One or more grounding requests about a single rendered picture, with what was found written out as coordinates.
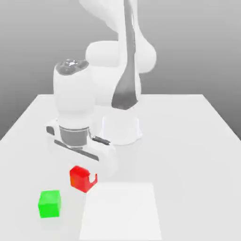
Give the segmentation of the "small green cube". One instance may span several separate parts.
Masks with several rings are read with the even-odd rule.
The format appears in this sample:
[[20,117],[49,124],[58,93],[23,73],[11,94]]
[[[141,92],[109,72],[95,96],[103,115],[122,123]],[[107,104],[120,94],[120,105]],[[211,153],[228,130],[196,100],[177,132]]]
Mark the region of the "small green cube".
[[47,190],[40,193],[38,209],[41,218],[59,217],[61,195],[59,190]]

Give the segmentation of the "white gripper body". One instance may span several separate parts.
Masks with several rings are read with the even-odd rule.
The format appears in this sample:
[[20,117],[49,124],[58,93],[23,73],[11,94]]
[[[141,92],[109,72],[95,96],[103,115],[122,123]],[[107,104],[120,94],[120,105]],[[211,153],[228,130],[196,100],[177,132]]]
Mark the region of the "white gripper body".
[[54,136],[47,136],[46,144],[54,159],[83,167],[91,175],[110,177],[118,170],[116,150],[112,144],[105,145],[87,137],[87,145],[83,146],[82,151],[88,153],[88,156],[81,154],[79,150],[70,150],[62,144],[55,143]]

